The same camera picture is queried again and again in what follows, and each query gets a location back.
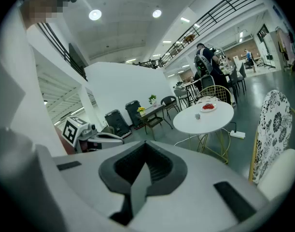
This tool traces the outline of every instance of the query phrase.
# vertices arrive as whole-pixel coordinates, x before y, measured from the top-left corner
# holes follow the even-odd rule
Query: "backpack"
[[[209,62],[206,57],[203,56],[204,49],[205,48],[201,49],[200,53],[195,57],[195,64],[200,77],[210,75],[211,71],[213,70],[212,59],[211,62]]]

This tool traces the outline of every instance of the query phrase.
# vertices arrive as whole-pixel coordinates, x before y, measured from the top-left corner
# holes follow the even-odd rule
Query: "window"
[[[261,27],[260,31],[257,33],[259,39],[261,42],[263,42],[263,38],[264,36],[266,36],[268,34],[268,30],[267,30],[267,27],[265,26],[265,24],[263,24],[263,26]]]

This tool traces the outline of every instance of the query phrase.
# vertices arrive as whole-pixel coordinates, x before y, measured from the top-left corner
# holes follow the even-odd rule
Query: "white round table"
[[[206,102],[199,103],[197,105],[188,107],[185,110],[182,110],[180,113],[178,113],[175,116],[173,120],[173,125],[178,131],[187,133],[189,135],[205,134],[203,137],[204,138],[203,143],[201,142],[203,138],[199,140],[202,143],[201,152],[203,152],[203,150],[207,148],[211,150],[212,152],[214,152],[215,154],[217,154],[218,156],[225,159],[226,163],[228,163],[227,151],[230,147],[231,140],[229,142],[229,146],[225,149],[223,146],[222,134],[220,135],[220,137],[217,135],[221,144],[221,154],[218,154],[212,149],[205,146],[205,143],[208,137],[208,133],[219,131],[221,130],[221,128],[223,128],[228,123],[230,123],[234,115],[234,110],[230,104],[223,101],[213,101],[212,103],[216,104],[216,109],[210,112],[201,111],[202,106],[204,106]],[[196,116],[195,116],[196,114],[201,115],[200,119],[196,119]]]

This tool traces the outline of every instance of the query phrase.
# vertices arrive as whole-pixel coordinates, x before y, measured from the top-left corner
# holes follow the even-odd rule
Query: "white partition wall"
[[[102,114],[118,109],[127,124],[132,122],[125,105],[138,100],[147,108],[148,98],[154,94],[157,102],[172,95],[172,91],[161,69],[98,62],[85,68],[88,82]]]

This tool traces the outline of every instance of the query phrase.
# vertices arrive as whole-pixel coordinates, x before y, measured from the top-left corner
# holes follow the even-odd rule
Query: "power strip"
[[[237,138],[241,138],[241,139],[244,139],[246,134],[244,132],[240,132],[240,131],[237,131],[237,132],[234,132],[233,130],[230,132],[230,136],[231,137],[237,137]]]

